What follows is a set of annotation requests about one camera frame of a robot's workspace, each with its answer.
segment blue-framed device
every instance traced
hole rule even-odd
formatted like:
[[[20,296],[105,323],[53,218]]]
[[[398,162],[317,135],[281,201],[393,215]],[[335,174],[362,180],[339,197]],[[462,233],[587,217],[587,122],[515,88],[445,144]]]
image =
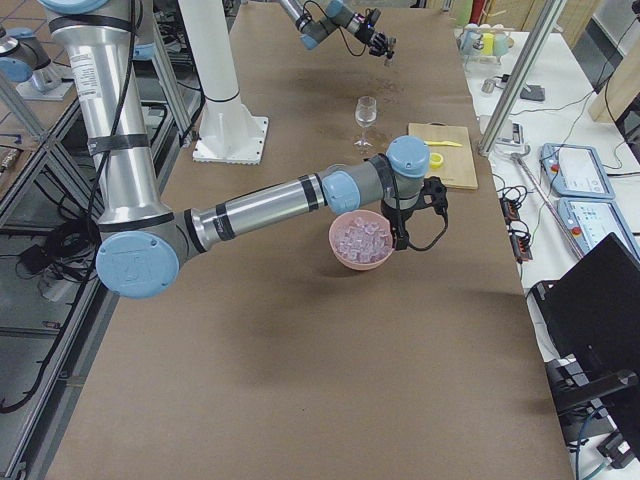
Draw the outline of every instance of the blue-framed device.
[[[607,172],[593,147],[545,143],[540,162],[560,196],[615,198]]]
[[[613,232],[640,259],[640,247],[614,200],[563,197],[558,201],[558,214],[583,253]]]

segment robotic arm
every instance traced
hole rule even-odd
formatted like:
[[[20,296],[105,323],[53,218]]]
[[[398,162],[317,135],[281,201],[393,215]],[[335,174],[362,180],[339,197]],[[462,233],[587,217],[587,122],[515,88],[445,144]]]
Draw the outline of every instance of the robotic arm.
[[[342,0],[331,0],[324,11],[325,16],[316,22],[306,8],[307,3],[315,2],[307,1],[303,5],[298,0],[279,2],[302,34],[300,40],[308,50],[313,50],[334,30],[342,27],[369,47],[369,54],[376,57],[384,55],[387,60],[393,58],[396,39],[387,37],[384,32],[376,32],[375,25],[380,18],[377,8],[365,16],[351,10]]]
[[[0,25],[0,71],[15,83],[31,81],[41,93],[62,82],[49,55],[28,28],[7,31]]]
[[[405,222],[415,210],[433,207],[446,229],[446,189],[435,177],[424,180],[429,149],[410,136],[397,138],[386,155],[360,165],[331,167],[209,210],[174,214],[160,201],[135,72],[130,69],[131,37],[152,15],[151,9],[140,0],[40,2],[74,70],[105,203],[98,221],[102,244],[96,267],[112,291],[132,298],[156,295],[174,282],[186,261],[216,243],[325,205],[341,214],[382,201],[396,249],[412,246]]]

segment bowl of ice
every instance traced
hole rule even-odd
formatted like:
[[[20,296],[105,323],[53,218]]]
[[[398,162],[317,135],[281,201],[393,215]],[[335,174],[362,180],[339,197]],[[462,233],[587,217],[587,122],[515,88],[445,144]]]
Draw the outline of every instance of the bowl of ice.
[[[337,217],[329,228],[329,244],[336,258],[353,270],[371,270],[393,253],[389,221],[369,210]]]

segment label on robot arm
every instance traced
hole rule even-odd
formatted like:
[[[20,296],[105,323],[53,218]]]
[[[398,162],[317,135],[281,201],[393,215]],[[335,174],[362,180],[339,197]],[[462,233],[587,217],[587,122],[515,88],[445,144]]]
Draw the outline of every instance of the label on robot arm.
[[[80,53],[69,58],[69,61],[80,101],[102,98],[102,87],[93,55]]]

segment blue cable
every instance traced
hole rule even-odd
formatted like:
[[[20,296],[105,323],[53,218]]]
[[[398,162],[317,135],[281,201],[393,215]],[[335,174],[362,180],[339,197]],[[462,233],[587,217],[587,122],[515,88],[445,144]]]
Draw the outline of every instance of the blue cable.
[[[580,427],[580,432],[578,432],[578,438],[576,440],[576,444],[577,444],[576,446],[576,480],[580,480],[580,447],[582,446],[581,445],[582,437],[584,436],[584,432],[587,429],[587,425],[589,425],[589,422],[593,420],[593,417],[595,417],[600,410],[604,410],[604,405],[599,406],[589,414],[589,416],[585,419],[584,423],[582,424],[582,427]]]
[[[602,462],[600,465],[598,465],[598,468],[596,468],[593,472],[591,472],[589,475],[584,477],[582,480],[591,480],[591,479],[593,479],[596,475],[598,475],[600,472],[602,472],[608,466],[609,466],[608,462],[606,462],[606,461]]]

